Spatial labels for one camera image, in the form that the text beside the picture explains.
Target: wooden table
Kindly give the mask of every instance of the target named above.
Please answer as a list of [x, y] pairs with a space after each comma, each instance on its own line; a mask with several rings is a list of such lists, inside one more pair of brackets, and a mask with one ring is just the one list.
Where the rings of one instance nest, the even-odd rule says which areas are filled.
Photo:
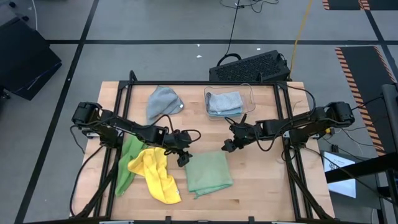
[[[290, 86], [303, 88], [303, 83], [292, 82]], [[98, 103], [104, 109], [113, 110], [116, 99], [118, 82], [103, 82], [99, 93]], [[197, 129], [201, 132], [201, 139], [194, 142], [190, 152], [206, 152], [221, 150], [223, 141], [232, 138], [225, 120], [210, 121], [205, 114], [203, 89], [205, 85], [169, 86], [174, 89], [185, 108], [179, 114], [171, 116], [176, 129]], [[128, 119], [140, 124], [146, 123], [146, 105], [148, 97], [155, 90], [154, 85], [134, 85], [129, 108]], [[248, 114], [247, 123], [254, 124], [255, 120], [277, 119], [277, 109], [273, 87], [252, 86], [256, 109]], [[309, 110], [304, 91], [289, 88], [289, 95], [294, 114]], [[126, 91], [122, 96], [120, 111]], [[283, 96], [281, 95], [284, 117], [287, 117]], [[157, 124], [168, 126], [167, 119]], [[89, 139], [84, 160], [97, 148], [99, 139]], [[262, 147], [268, 147], [270, 141], [261, 142]], [[316, 140], [309, 140], [307, 147], [318, 151]], [[189, 193], [184, 168], [177, 165], [177, 156], [168, 157], [168, 173], [174, 176], [181, 194], [182, 202], [166, 205], [152, 198], [145, 179], [136, 175], [133, 183], [122, 197], [115, 197], [112, 211], [113, 220], [164, 220], [171, 216], [172, 220], [213, 220], [213, 221], [247, 221], [254, 216], [256, 221], [294, 221], [294, 211], [286, 165], [280, 158], [282, 152], [281, 138], [277, 138], [269, 152], [262, 152], [257, 144], [245, 146], [242, 150], [227, 153], [227, 160], [234, 184], [212, 194], [198, 199], [194, 193]], [[98, 188], [101, 168], [104, 161], [102, 150], [96, 155], [81, 173], [76, 188], [73, 208], [79, 212]], [[307, 178], [309, 191], [325, 211], [334, 217], [330, 194], [319, 155], [301, 150], [303, 166]], [[305, 217], [302, 194], [297, 188], [302, 217]], [[103, 195], [101, 213], [104, 214], [108, 191]]]

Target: yellow cloth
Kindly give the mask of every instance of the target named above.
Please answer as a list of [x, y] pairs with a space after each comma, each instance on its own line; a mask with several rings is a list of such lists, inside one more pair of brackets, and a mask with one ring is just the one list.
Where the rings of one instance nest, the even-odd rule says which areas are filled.
[[166, 204], [181, 202], [177, 184], [167, 175], [165, 149], [155, 147], [140, 152], [137, 158], [127, 165], [130, 172], [145, 177], [150, 194]]

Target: concrete floor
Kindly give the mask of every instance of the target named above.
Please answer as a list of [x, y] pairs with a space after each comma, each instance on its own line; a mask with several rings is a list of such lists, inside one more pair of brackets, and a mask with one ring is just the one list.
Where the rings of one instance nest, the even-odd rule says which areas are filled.
[[[27, 14], [34, 26], [30, 1], [16, 1], [18, 12]], [[48, 40], [79, 40], [93, 0], [36, 0], [38, 30]], [[233, 5], [234, 1], [224, 0]], [[234, 39], [294, 40], [307, 6], [307, 0], [281, 0], [265, 4], [256, 14], [250, 8], [238, 12]], [[386, 40], [398, 40], [398, 14], [372, 11]], [[88, 40], [183, 40], [228, 39], [234, 10], [214, 0], [99, 0]], [[377, 40], [364, 11], [326, 11], [314, 1], [302, 33], [305, 40]], [[0, 107], [0, 222], [13, 223], [42, 148], [61, 89], [77, 45], [53, 44], [51, 49], [63, 65], [32, 100], [18, 96]], [[318, 105], [354, 99], [335, 54], [335, 45], [299, 45], [292, 78], [304, 82]], [[52, 138], [39, 182], [25, 222], [67, 218], [73, 181], [81, 166], [82, 154], [68, 128], [76, 105], [96, 101], [102, 81], [127, 79], [133, 69], [139, 80], [207, 80], [208, 69], [224, 55], [226, 44], [98, 45], [86, 44], [81, 53], [67, 99]], [[242, 57], [278, 50], [288, 60], [293, 45], [232, 45], [230, 52]], [[398, 46], [389, 46], [398, 58]], [[353, 128], [364, 126], [358, 111]], [[371, 144], [364, 129], [352, 137]], [[86, 139], [78, 136], [81, 144]], [[343, 133], [333, 137], [343, 149], [363, 157], [375, 157], [372, 147], [359, 148]], [[320, 141], [320, 148], [330, 145]], [[371, 209], [334, 203], [336, 216], [347, 221], [370, 222]], [[377, 222], [374, 214], [373, 223]]]

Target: green towel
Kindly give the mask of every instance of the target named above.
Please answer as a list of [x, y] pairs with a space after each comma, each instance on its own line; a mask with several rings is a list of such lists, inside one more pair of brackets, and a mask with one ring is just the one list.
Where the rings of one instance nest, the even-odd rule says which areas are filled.
[[127, 170], [127, 165], [146, 148], [148, 148], [147, 145], [138, 140], [135, 136], [130, 136], [123, 144], [122, 158], [119, 160], [118, 183], [116, 184], [115, 190], [116, 196], [122, 196], [136, 176], [135, 173]]
[[225, 152], [193, 154], [185, 165], [189, 192], [199, 196], [224, 189], [233, 184]]

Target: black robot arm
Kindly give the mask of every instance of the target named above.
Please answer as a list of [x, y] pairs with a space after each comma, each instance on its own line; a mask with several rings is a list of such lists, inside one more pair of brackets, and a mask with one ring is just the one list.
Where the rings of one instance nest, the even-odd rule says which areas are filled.
[[170, 133], [168, 127], [153, 124], [142, 126], [124, 119], [110, 110], [103, 110], [102, 106], [97, 103], [79, 103], [72, 122], [86, 136], [89, 133], [97, 133], [102, 146], [117, 147], [120, 145], [118, 136], [119, 131], [122, 131], [136, 136], [140, 141], [150, 146], [164, 148], [165, 155], [178, 154], [177, 163], [180, 167], [187, 164], [189, 158], [192, 157], [191, 154], [183, 150], [193, 142], [188, 131], [176, 129]]
[[322, 137], [327, 128], [345, 128], [355, 122], [351, 107], [344, 102], [316, 107], [293, 118], [256, 121], [255, 125], [245, 123], [246, 116], [243, 116], [240, 123], [227, 118], [234, 139], [225, 140], [222, 150], [233, 152], [236, 148], [242, 149], [253, 142], [275, 139], [283, 134], [289, 136], [291, 146], [301, 148], [309, 137], [315, 134]]

